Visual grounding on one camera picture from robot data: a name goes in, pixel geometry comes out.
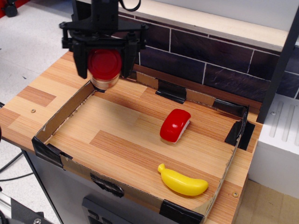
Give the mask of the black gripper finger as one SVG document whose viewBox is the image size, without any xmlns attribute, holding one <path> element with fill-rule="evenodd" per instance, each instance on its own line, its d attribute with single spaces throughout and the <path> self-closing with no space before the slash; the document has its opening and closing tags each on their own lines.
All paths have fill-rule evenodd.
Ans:
<svg viewBox="0 0 299 224">
<path fill-rule="evenodd" d="M 121 51 L 122 55 L 122 76 L 127 78 L 130 76 L 135 59 L 140 51 L 140 40 L 134 32 L 129 32 L 125 38 L 126 42 L 124 49 Z"/>
<path fill-rule="evenodd" d="M 78 75 L 81 78 L 86 79 L 89 48 L 84 42 L 73 41 L 72 50 Z"/>
</svg>

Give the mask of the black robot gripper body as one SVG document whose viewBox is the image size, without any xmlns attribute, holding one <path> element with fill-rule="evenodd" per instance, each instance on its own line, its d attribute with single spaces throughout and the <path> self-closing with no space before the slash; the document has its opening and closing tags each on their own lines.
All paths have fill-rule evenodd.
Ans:
<svg viewBox="0 0 299 224">
<path fill-rule="evenodd" d="M 132 42 L 138 51 L 144 49 L 149 27 L 119 18 L 119 5 L 134 12 L 141 6 L 141 1 L 134 8 L 127 8 L 122 0 L 92 0 L 89 16 L 83 16 L 77 3 L 73 3 L 72 21 L 59 24 L 63 31 L 62 47 L 70 51 L 76 44 L 85 48 L 122 48 Z"/>
</svg>

